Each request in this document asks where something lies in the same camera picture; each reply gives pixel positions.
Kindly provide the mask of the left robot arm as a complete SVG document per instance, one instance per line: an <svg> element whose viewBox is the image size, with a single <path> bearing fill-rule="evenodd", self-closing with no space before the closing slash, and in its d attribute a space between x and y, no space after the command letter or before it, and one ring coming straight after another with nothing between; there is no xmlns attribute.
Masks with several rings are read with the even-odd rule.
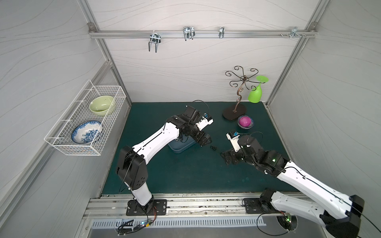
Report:
<svg viewBox="0 0 381 238"><path fill-rule="evenodd" d="M154 201L146 183L147 165L153 157L181 135L191 137L200 146L210 144L211 137L203 129L212 123L212 116L201 115L194 107L187 106L183 114L169 117L157 132L143 142L120 150L116 174L131 191L138 205L150 209Z"/></svg>

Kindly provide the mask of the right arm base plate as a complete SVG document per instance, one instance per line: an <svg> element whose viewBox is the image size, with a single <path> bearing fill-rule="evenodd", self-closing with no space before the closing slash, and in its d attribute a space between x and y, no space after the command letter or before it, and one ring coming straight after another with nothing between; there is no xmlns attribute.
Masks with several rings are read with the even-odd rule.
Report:
<svg viewBox="0 0 381 238"><path fill-rule="evenodd" d="M245 208L246 214L280 214L283 212L276 210L272 205L271 198L244 198L242 206Z"/></svg>

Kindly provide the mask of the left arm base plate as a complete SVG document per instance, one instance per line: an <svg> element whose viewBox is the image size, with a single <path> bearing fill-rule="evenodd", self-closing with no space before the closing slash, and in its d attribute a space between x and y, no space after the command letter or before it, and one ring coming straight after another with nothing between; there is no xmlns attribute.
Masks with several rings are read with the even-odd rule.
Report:
<svg viewBox="0 0 381 238"><path fill-rule="evenodd" d="M145 206L140 205L136 200L128 202L126 215L127 216L164 216L167 212L166 199L150 200Z"/></svg>

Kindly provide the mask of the blue plastic storage box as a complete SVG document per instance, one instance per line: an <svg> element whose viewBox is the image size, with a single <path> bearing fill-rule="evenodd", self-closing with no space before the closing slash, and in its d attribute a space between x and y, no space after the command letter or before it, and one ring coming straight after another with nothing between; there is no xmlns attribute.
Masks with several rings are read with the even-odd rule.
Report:
<svg viewBox="0 0 381 238"><path fill-rule="evenodd" d="M180 154L192 147L194 144L196 144L196 141L192 137L186 136L182 137L182 139L175 139L171 141L168 146L174 153Z"/></svg>

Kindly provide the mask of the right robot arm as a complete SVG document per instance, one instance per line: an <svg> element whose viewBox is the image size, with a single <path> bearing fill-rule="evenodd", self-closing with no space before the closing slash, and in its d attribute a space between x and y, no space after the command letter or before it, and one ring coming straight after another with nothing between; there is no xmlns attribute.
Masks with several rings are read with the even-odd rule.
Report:
<svg viewBox="0 0 381 238"><path fill-rule="evenodd" d="M365 201L358 195L346 195L303 171L279 152L266 151L248 134L229 132L232 149L222 152L225 163L245 162L265 175L283 181L311 199L310 202L267 189L259 199L264 212L289 212L313 221L335 238L356 238L360 232Z"/></svg>

